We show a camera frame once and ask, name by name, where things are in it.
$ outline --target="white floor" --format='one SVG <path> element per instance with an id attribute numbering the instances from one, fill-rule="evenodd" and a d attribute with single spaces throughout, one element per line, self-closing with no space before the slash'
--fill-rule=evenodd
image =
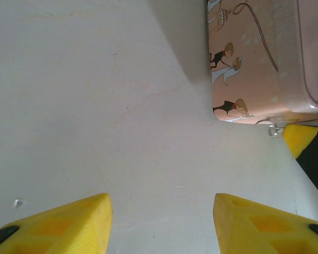
<path id="1" fill-rule="evenodd" d="M 219 253 L 216 193 L 318 220 L 283 139 L 213 116 L 204 10 L 0 1 L 0 226 L 100 192 L 108 254 Z"/>

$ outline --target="metal hook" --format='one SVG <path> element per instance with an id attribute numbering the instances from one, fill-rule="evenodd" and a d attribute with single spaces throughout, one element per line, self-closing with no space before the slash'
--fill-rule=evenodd
<path id="1" fill-rule="evenodd" d="M 283 130 L 284 130 L 283 127 L 278 127 L 277 124 L 271 123 L 269 125 L 268 132 L 269 132 L 269 135 L 271 137 L 275 138 L 275 137 L 279 136 L 282 133 Z"/>

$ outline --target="printed illustration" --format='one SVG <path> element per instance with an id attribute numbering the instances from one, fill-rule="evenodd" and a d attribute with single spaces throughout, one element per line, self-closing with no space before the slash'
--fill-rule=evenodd
<path id="1" fill-rule="evenodd" d="M 250 12 L 251 12 L 251 14 L 252 14 L 252 16 L 253 16 L 253 18 L 254 18 L 254 21 L 255 21 L 255 23 L 256 23 L 256 25 L 257 25 L 257 28 L 258 28 L 258 30 L 259 30 L 259 35 L 260 35 L 260 38 L 261 38 L 261 40 L 262 40 L 262 42 L 263 42 L 265 51 L 266 51 L 266 53 L 267 53 L 267 55 L 268 55 L 268 57 L 269 57 L 269 59 L 270 59 L 272 65 L 273 65 L 273 67 L 275 68 L 276 71 L 278 71 L 278 66 L 277 66 L 276 62 L 274 61 L 274 59 L 273 59 L 273 57 L 272 57 L 272 55 L 271 55 L 271 52 L 270 52 L 270 50 L 269 50 L 269 47 L 268 47 L 267 44 L 266 44 L 265 37 L 264 37 L 263 31 L 262 31 L 262 29 L 261 29 L 261 26 L 260 26 L 260 24 L 259 24 L 259 21 L 258 21 L 258 19 L 257 19 L 257 16 L 255 15 L 254 10 L 252 9 L 252 7 L 251 7 L 249 4 L 247 4 L 247 2 L 248 2 L 248 0 L 245 0 L 244 3 L 237 4 L 237 5 L 233 8 L 233 11 L 232 11 L 232 12 L 233 12 L 233 15 L 238 15 L 238 14 L 240 14 L 240 13 L 244 10 L 245 7 L 247 7 L 247 8 L 250 10 Z"/>
<path id="2" fill-rule="evenodd" d="M 229 119 L 229 120 L 225 120 L 225 122 L 228 122 L 228 123 L 233 123 L 235 121 L 239 121 L 241 119 L 246 119 L 248 117 L 254 117 L 253 114 L 248 114 L 248 116 L 241 116 L 241 117 L 237 117 L 237 118 L 233 118 L 233 119 Z"/>
<path id="3" fill-rule="evenodd" d="M 230 77 L 233 77 L 241 70 L 242 60 L 243 60 L 242 57 L 237 57 L 233 61 L 233 67 L 226 67 L 217 71 L 212 71 L 212 89 L 215 90 L 214 83 L 217 80 L 217 78 L 220 77 L 221 75 L 223 75 L 225 85 L 228 86 L 228 84 L 226 83 L 226 80 Z"/>
<path id="4" fill-rule="evenodd" d="M 231 9 L 222 9 L 222 0 L 215 0 L 215 1 L 208 1 L 207 2 L 207 8 L 208 8 L 208 29 L 209 33 L 217 32 L 219 31 L 226 20 L 228 19 L 228 16 L 232 13 Z"/>
<path id="5" fill-rule="evenodd" d="M 216 110 L 224 110 L 226 112 L 226 115 L 228 115 L 229 111 L 231 111 L 231 110 L 237 110 L 240 113 L 242 113 L 243 117 L 252 116 L 252 114 L 248 113 L 248 108 L 247 108 L 243 99 L 237 99 L 235 101 L 235 103 L 229 102 L 229 101 L 224 101 L 224 104 L 222 106 L 213 108 L 213 112 L 215 112 Z"/>
<path id="6" fill-rule="evenodd" d="M 233 55 L 233 51 L 234 51 L 233 44 L 229 42 L 228 44 L 226 44 L 225 49 L 223 51 L 216 53 L 213 57 L 212 57 L 212 54 L 210 53 L 211 70 L 213 68 L 216 68 L 219 62 L 222 62 L 224 65 L 229 66 L 223 62 L 222 58 L 231 57 Z"/>

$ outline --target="scratch mark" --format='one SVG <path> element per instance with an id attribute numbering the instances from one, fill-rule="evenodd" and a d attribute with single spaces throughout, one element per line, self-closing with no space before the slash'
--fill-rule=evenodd
<path id="1" fill-rule="evenodd" d="M 296 215 L 298 215 L 298 211 L 297 211 L 297 197 L 296 197 L 295 191 L 293 191 L 293 195 L 294 195 L 294 197 L 295 197 L 295 210 L 296 210 Z"/>
<path id="2" fill-rule="evenodd" d="M 59 18 L 55 17 L 53 14 L 51 14 L 51 13 L 49 13 L 49 12 L 45 12 L 45 11 L 41 10 L 40 8 L 38 8 L 38 7 L 35 5 L 35 3 L 31 3 L 29 0 L 22 0 L 22 1 L 23 1 L 25 4 L 34 7 L 37 11 L 43 12 L 43 13 L 45 13 L 45 14 L 47 14 L 47 15 L 49 15 L 49 16 L 51 16 L 51 17 L 57 19 L 57 20 L 60 20 Z M 47 19 L 46 17 L 42 17 L 42 16 L 39 16 L 39 15 L 36 15 L 36 16 L 38 16 L 40 19 L 41 19 L 41 18 Z"/>
<path id="3" fill-rule="evenodd" d="M 145 97 L 145 98 L 143 99 L 143 101 L 142 101 L 140 104 L 138 104 L 138 106 L 136 106 L 136 107 L 133 108 L 132 110 L 128 111 L 126 114 L 123 114 L 121 117 L 119 117 L 117 120 L 115 120 L 112 124 L 109 124 L 109 125 L 103 127 L 102 129 L 104 130 L 104 129 L 108 129 L 108 128 L 110 128 L 110 127 L 113 127 L 113 126 L 122 124 L 124 118 L 125 118 L 128 114 L 131 114 L 131 113 L 137 111 L 137 110 L 138 110 L 139 108 L 141 108 L 141 106 L 142 106 L 144 103 L 146 103 L 150 98 L 152 98 L 152 97 L 154 97 L 154 96 L 166 94 L 166 93 L 172 92 L 172 91 L 174 91 L 174 90 L 178 90 L 178 89 L 179 89 L 180 87 L 182 87 L 183 85 L 184 85 L 184 84 L 181 84 L 181 85 L 179 85 L 179 86 L 177 86 L 177 87 L 175 87 L 175 88 L 172 88 L 172 89 L 170 89 L 170 90 L 167 90 L 167 91 L 164 91 L 164 92 L 161 92 L 161 93 L 152 94 L 152 95 L 149 95 L 149 96 Z"/>
<path id="4" fill-rule="evenodd" d="M 134 221 L 132 221 L 132 224 L 130 226 L 128 226 L 126 229 L 129 229 L 133 225 L 134 225 Z"/>
<path id="5" fill-rule="evenodd" d="M 157 45 L 163 45 L 162 43 L 160 42 L 154 42 L 154 41 L 145 41 L 145 40 L 139 40 L 139 41 L 142 41 L 142 42 L 147 42 L 147 43 L 152 43 L 152 44 L 157 44 Z"/>
<path id="6" fill-rule="evenodd" d="M 29 15 L 27 17 L 27 20 L 29 19 L 46 19 L 46 20 L 57 20 L 57 21 L 61 21 L 61 20 L 64 20 L 68 17 L 91 17 L 95 14 L 92 14 L 92 13 L 89 13 L 89 12 L 85 12 L 85 13 L 67 13 L 67 14 L 63 14 L 63 15 L 58 15 L 58 16 L 55 16 L 51 13 L 48 13 L 48 12 L 45 12 L 43 10 L 40 10 L 36 7 L 36 10 L 39 11 L 39 12 L 42 12 L 46 15 L 39 15 L 39 14 L 34 14 L 34 15 Z"/>

